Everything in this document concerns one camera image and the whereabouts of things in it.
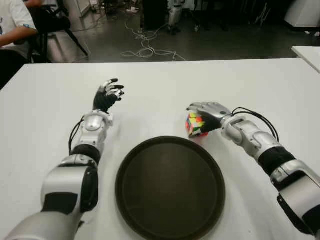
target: round tray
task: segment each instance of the round tray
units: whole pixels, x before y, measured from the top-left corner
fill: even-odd
[[[212,156],[179,137],[135,147],[117,174],[115,194],[127,224],[146,239],[194,240],[218,221],[225,182]]]

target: white sleeve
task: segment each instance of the white sleeve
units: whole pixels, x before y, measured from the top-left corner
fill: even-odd
[[[17,27],[24,26],[36,29],[30,12],[22,0],[10,0],[10,13]]]

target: robotic arm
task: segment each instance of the robotic arm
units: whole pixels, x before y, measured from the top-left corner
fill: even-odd
[[[279,191],[277,201],[292,224],[320,240],[320,177],[315,172],[272,135],[217,102],[196,102],[187,110],[204,117],[202,132],[221,129],[225,138],[253,157]]]
[[[168,30],[171,34],[178,32],[177,24],[180,21],[183,6],[186,3],[186,0],[174,0],[173,7],[169,11],[169,24]]]
[[[77,144],[46,177],[41,190],[42,211],[23,220],[5,240],[75,238],[83,214],[98,203],[98,165],[112,123],[108,109],[124,94],[123,86],[113,85],[117,81],[100,86],[93,110],[78,123],[81,136]]]

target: rubik's cube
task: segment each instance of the rubik's cube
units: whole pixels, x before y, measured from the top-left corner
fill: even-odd
[[[207,136],[207,132],[202,132],[201,127],[205,124],[203,118],[195,113],[191,112],[189,113],[186,122],[185,122],[185,128],[187,130],[187,133],[189,135],[189,138],[194,138],[198,136]]]

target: person's arm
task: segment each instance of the person's arm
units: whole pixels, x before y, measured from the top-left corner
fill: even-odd
[[[12,31],[4,35],[0,35],[0,48],[5,45],[14,43],[18,40],[25,39],[27,37],[30,37],[36,34],[37,34],[37,30],[33,28],[29,28],[25,26],[17,26]]]
[[[42,6],[42,0],[28,0],[24,2],[27,8],[38,8]]]

